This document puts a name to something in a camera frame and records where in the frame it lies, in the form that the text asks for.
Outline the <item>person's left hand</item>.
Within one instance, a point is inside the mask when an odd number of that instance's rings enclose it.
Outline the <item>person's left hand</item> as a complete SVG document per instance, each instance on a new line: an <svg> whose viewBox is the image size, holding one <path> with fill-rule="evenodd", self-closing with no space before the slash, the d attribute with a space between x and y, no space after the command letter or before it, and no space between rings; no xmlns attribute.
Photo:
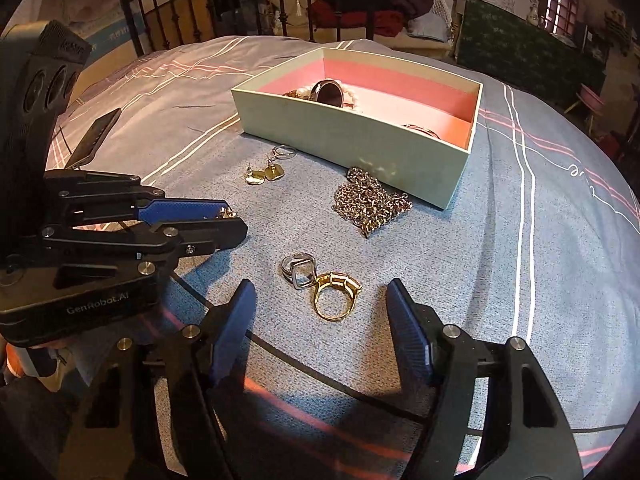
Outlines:
<svg viewBox="0 0 640 480"><path fill-rule="evenodd" d="M1 338L1 362L12 377L35 378L49 391L58 392L65 377L76 370L75 358L68 348L69 343L68 339L62 339L21 348Z"/></svg>

